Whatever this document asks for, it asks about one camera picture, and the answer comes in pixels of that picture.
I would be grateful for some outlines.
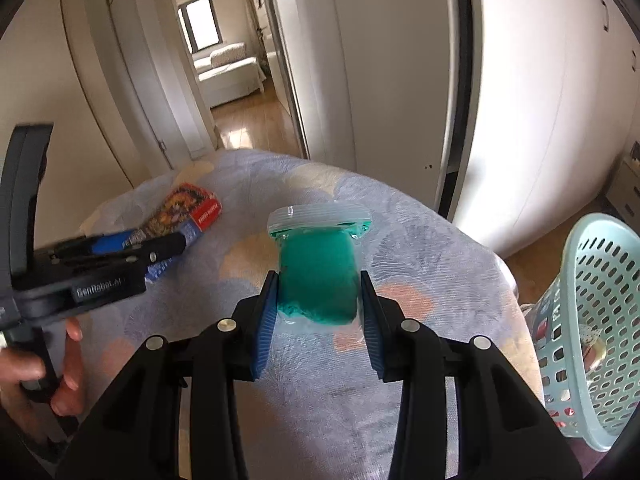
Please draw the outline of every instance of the wooden floor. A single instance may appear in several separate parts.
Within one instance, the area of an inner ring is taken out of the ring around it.
[[[588,213],[609,213],[608,209],[604,199],[594,200],[566,222],[507,258],[507,266],[518,284],[520,304],[537,303],[551,285],[560,271],[562,249],[575,223]]]
[[[291,117],[276,97],[273,81],[247,97],[216,106],[211,114],[226,149],[255,148],[302,157]]]

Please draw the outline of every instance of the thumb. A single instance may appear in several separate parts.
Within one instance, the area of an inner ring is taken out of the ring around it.
[[[13,348],[0,349],[0,382],[33,381],[45,375],[42,359]]]

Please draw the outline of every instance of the window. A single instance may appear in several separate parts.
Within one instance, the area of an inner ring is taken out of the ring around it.
[[[189,52],[222,43],[216,11],[211,0],[190,0],[178,6],[178,19]]]

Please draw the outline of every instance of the silver screw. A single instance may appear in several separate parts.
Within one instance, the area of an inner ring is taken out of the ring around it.
[[[420,323],[415,319],[405,319],[400,323],[400,328],[405,332],[418,332],[418,330],[420,330]]]
[[[238,326],[238,323],[236,323],[230,317],[221,319],[218,322],[218,330],[220,330],[220,332],[233,332],[233,330],[235,330],[237,326]]]
[[[153,335],[146,340],[145,346],[149,350],[159,350],[164,346],[164,340],[159,335]]]
[[[488,350],[489,348],[491,348],[491,341],[489,341],[483,335],[479,335],[478,337],[474,338],[474,346],[481,350]]]

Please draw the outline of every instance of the window frame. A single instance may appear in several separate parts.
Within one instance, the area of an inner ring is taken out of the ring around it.
[[[184,3],[181,3],[180,5],[178,5],[178,10],[182,11],[182,19],[184,20],[184,28],[187,29],[187,36],[188,38],[185,38],[186,40],[188,40],[188,42],[191,44],[191,54],[197,54],[198,52],[202,52],[203,50],[206,50],[212,46],[216,46],[219,45],[220,43],[223,43],[222,40],[222,34],[220,33],[220,25],[218,24],[218,17],[216,16],[216,9],[213,6],[213,0],[209,0],[209,8],[211,9],[211,15],[213,16],[213,24],[216,26],[216,32],[218,34],[218,42],[217,43],[212,43],[210,45],[207,45],[203,48],[197,48],[198,47],[198,43],[196,42],[196,38],[193,34],[193,27],[191,27],[191,20],[189,19],[189,13],[187,12],[187,5],[192,4],[193,2],[197,2],[199,0],[188,0]],[[178,14],[178,12],[176,12],[176,17],[178,18],[178,24],[180,25],[180,15]]]

